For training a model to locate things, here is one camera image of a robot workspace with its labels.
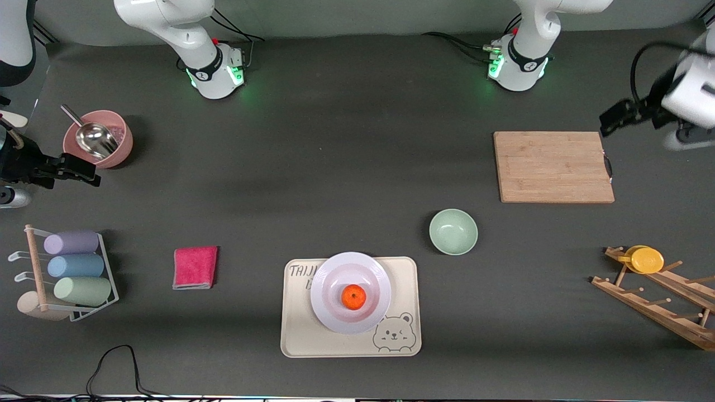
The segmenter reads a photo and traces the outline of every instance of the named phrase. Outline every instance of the green bowl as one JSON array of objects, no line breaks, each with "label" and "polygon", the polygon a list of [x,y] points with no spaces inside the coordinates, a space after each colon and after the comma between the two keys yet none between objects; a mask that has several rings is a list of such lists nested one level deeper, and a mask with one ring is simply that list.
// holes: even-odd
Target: green bowl
[{"label": "green bowl", "polygon": [[430,222],[430,239],[447,255],[462,255],[477,244],[477,224],[462,210],[440,211]]}]

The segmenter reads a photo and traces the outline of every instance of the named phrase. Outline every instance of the pink bowl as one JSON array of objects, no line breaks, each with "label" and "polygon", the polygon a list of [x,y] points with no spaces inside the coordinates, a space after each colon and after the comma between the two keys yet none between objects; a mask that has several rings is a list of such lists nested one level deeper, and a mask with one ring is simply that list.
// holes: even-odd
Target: pink bowl
[{"label": "pink bowl", "polygon": [[64,149],[65,152],[93,163],[97,166],[97,169],[107,169],[117,166],[129,156],[134,146],[134,138],[132,137],[132,131],[127,126],[127,123],[124,122],[122,116],[119,116],[111,110],[97,110],[85,114],[82,116],[82,120],[85,122],[104,124],[112,131],[112,134],[119,133],[115,135],[119,143],[117,150],[102,160],[90,155],[77,144],[77,138],[75,136],[77,135],[79,126],[76,123],[72,123],[64,134],[64,141],[62,142],[62,149]]}]

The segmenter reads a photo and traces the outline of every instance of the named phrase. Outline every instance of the pink towel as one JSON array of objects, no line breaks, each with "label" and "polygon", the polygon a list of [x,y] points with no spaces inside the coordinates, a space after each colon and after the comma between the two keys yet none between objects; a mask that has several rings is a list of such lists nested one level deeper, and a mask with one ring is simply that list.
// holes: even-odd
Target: pink towel
[{"label": "pink towel", "polygon": [[174,290],[210,289],[214,285],[217,246],[174,251]]}]

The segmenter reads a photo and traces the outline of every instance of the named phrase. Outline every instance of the plate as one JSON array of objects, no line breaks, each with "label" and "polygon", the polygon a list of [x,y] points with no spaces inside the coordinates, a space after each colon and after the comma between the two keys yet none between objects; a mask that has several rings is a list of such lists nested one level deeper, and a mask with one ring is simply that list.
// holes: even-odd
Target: plate
[{"label": "plate", "polygon": [[[348,285],[359,285],[367,299],[363,307],[350,310],[340,296]],[[340,253],[317,270],[310,288],[310,304],[317,319],[328,329],[355,335],[373,329],[390,307],[392,285],[385,269],[362,253]]]}]

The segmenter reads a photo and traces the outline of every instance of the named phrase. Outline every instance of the dark tabletop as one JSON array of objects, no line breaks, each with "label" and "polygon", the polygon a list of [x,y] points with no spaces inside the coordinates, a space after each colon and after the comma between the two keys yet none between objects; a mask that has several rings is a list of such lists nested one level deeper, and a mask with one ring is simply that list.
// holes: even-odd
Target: dark tabletop
[{"label": "dark tabletop", "polygon": [[[566,32],[543,80],[510,93],[442,39],[359,36],[255,46],[246,86],[212,101],[174,69],[168,46],[54,49],[27,135],[61,152],[70,104],[110,109],[135,136],[102,186],[58,182],[3,210],[0,255],[26,250],[23,225],[105,234],[119,303],[77,323],[21,314],[0,275],[0,382],[78,393],[100,355],[138,354],[147,388],[173,394],[373,398],[581,398],[712,401],[703,352],[588,283],[615,276],[600,247],[647,244],[681,273],[712,274],[715,148],[669,152],[650,124],[603,142],[610,205],[500,202],[492,133],[596,131],[627,97],[635,52],[689,43],[694,26]],[[493,35],[472,36],[486,43]],[[643,57],[641,92],[676,58]],[[468,211],[475,249],[428,242],[435,211]],[[219,245],[211,290],[172,290],[173,251]],[[411,358],[289,359],[280,351],[283,269],[354,250],[418,264],[423,347]],[[631,275],[644,297],[664,297]],[[674,301],[677,313],[697,309]],[[133,393],[127,354],[110,356],[97,393]]]}]

